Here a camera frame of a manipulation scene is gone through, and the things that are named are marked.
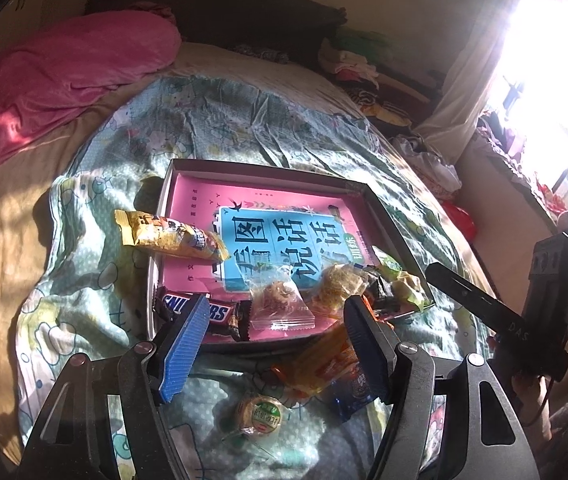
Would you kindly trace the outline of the blue Oreo cookie packet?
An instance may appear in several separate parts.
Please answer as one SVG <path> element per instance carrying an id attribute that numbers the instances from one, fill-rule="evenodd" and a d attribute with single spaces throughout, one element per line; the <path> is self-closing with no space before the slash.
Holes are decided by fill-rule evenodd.
<path id="1" fill-rule="evenodd" d="M 342 422 L 349 420 L 376 399 L 359 364 L 334 380 L 326 388 L 325 396 L 328 405 Z"/>

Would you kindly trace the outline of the orange cracker packet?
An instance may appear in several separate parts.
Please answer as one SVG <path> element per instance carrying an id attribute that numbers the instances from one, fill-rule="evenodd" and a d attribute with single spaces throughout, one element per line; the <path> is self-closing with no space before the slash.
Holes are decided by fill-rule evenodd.
<path id="1" fill-rule="evenodd" d="M 359 362 L 345 324 L 336 323 L 319 338 L 271 371 L 299 396 L 315 396 Z"/>

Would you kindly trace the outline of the round green label pastry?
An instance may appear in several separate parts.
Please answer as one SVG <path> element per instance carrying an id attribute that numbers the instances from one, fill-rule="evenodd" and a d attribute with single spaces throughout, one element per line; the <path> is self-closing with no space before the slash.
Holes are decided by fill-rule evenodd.
<path id="1" fill-rule="evenodd" d="M 281 429 L 284 407 L 271 396 L 246 396 L 236 409 L 237 428 L 242 434 L 266 437 Z"/>

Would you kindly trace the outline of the black wrapped snack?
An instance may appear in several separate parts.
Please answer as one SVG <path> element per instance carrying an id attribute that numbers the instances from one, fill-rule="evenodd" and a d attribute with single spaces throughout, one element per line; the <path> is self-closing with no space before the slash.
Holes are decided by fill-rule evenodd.
<path id="1" fill-rule="evenodd" d="M 391 290 L 391 284 L 376 272 L 364 272 L 366 287 L 364 297 L 378 318 L 389 320 L 401 313 L 401 302 Z"/>

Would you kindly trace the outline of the green wrapped milk snack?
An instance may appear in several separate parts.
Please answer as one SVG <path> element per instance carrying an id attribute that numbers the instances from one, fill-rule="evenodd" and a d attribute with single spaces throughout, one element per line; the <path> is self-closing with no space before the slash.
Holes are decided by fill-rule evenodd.
<path id="1" fill-rule="evenodd" d="M 379 264 L 378 273 L 390 284 L 392 295 L 403 304 L 411 304 L 418 311 L 424 311 L 432 305 L 421 279 L 407 272 L 397 259 L 377 246 L 372 247 Z"/>

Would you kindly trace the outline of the grey cardboard box tray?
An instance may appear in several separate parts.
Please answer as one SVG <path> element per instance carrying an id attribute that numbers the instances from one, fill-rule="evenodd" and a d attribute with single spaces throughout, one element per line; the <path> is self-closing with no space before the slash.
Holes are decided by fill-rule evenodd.
<path id="1" fill-rule="evenodd" d="M 221 264 L 154 255 L 147 276 L 149 336 L 162 318 L 159 288 L 177 307 L 191 292 L 210 299 L 210 321 L 220 324 L 233 304 L 246 300 L 266 266 L 290 270 L 301 292 L 311 292 L 335 263 L 378 266 L 378 254 L 395 259 L 416 278 L 424 273 L 397 222 L 366 184 L 275 167 L 173 159 L 159 194 L 157 214 L 213 231 L 229 259 Z"/>

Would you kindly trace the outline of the clear wrapped meat floss cake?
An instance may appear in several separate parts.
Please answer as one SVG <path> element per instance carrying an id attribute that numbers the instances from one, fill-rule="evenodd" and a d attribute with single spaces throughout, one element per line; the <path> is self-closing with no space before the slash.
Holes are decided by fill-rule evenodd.
<path id="1" fill-rule="evenodd" d="M 307 305 L 320 318 L 342 318 L 343 306 L 351 296 L 361 296 L 369 280 L 366 273 L 349 263 L 327 266 L 313 288 Z"/>

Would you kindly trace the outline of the brown Snickers bar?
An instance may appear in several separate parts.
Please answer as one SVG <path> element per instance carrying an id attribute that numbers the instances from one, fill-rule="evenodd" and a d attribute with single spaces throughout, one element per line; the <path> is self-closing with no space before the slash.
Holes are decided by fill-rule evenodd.
<path id="1" fill-rule="evenodd" d="M 173 292 L 165 286 L 157 289 L 154 311 L 162 321 L 169 321 L 182 313 L 183 307 L 194 294 Z M 249 341 L 251 301 L 229 302 L 215 300 L 205 294 L 209 302 L 209 327 L 207 333 L 220 337 L 231 337 L 234 341 Z"/>

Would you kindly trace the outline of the clear bag round cookie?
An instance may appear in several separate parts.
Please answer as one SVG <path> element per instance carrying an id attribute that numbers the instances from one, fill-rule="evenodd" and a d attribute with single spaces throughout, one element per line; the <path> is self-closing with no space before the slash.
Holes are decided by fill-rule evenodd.
<path id="1" fill-rule="evenodd" d="M 293 281 L 291 266 L 260 266 L 247 280 L 255 330 L 312 330 L 315 316 Z"/>

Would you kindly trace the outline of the red plastic bag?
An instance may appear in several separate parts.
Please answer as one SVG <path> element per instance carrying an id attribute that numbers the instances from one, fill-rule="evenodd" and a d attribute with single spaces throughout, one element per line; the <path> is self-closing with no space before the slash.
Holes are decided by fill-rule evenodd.
<path id="1" fill-rule="evenodd" d="M 477 236 L 478 230 L 470 214 L 447 200 L 441 200 L 440 204 L 454 226 L 464 235 L 467 242 L 472 243 Z"/>

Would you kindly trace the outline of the yellow long snack packet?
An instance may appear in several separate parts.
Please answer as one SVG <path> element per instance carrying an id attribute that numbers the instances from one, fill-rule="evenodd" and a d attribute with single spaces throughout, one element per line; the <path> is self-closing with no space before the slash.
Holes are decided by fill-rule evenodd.
<path id="1" fill-rule="evenodd" d="M 171 257 L 206 260 L 213 263 L 229 259 L 226 244 L 217 233 L 143 211 L 116 209 L 114 218 L 124 246 L 143 248 Z"/>

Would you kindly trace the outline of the pink blue book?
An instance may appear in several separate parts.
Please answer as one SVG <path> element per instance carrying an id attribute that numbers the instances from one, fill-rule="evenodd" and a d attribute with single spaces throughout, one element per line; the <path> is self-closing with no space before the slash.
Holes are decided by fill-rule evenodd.
<path id="1" fill-rule="evenodd" d="M 371 223 L 362 196 L 329 188 L 294 190 L 197 178 L 172 177 L 165 215 L 217 233 L 229 259 L 222 263 L 165 257 L 158 283 L 173 292 L 203 292 L 238 301 L 250 296 L 247 280 L 260 266 L 291 266 L 293 281 L 307 292 L 335 263 L 375 262 L 366 229 Z"/>

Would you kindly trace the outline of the white plastic bag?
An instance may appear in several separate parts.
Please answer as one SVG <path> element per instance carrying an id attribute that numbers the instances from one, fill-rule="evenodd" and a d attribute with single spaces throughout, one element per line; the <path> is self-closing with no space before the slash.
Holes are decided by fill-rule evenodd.
<path id="1" fill-rule="evenodd" d="M 462 188 L 455 167 L 444 162 L 438 153 L 431 151 L 420 136 L 399 134 L 391 140 L 391 144 L 438 200 L 455 200 Z"/>

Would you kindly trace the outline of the pile of clothes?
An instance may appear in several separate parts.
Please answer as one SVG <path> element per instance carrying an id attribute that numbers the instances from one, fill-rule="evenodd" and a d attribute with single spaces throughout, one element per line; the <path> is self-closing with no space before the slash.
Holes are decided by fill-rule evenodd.
<path id="1" fill-rule="evenodd" d="M 341 26 L 323 39 L 317 62 L 378 129 L 412 129 L 441 99 L 444 75 L 402 60 L 379 32 Z"/>

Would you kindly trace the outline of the cream curtain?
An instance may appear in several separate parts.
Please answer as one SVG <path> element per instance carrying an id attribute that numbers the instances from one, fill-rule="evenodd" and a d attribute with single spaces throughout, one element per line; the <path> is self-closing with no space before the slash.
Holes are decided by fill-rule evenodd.
<path id="1" fill-rule="evenodd" d="M 509 14 L 504 8 L 480 12 L 466 46 L 446 74 L 439 103 L 415 130 L 447 164 L 456 164 L 474 134 L 500 61 Z"/>

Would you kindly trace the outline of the pink blanket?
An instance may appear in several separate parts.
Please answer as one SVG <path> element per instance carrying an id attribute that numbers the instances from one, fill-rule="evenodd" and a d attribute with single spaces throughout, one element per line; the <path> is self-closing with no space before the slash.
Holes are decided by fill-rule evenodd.
<path id="1" fill-rule="evenodd" d="M 0 53 L 0 165 L 109 91 L 169 66 L 182 44 L 168 6 L 69 18 Z"/>

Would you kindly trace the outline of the dark bed headboard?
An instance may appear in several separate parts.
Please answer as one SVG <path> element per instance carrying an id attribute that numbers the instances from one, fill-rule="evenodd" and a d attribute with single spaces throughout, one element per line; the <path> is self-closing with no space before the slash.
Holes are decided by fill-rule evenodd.
<path id="1" fill-rule="evenodd" d="M 312 0 L 86 0 L 86 14 L 154 3 L 170 9 L 182 37 L 232 50 L 269 49 L 316 70 L 322 42 L 346 24 L 343 9 Z"/>

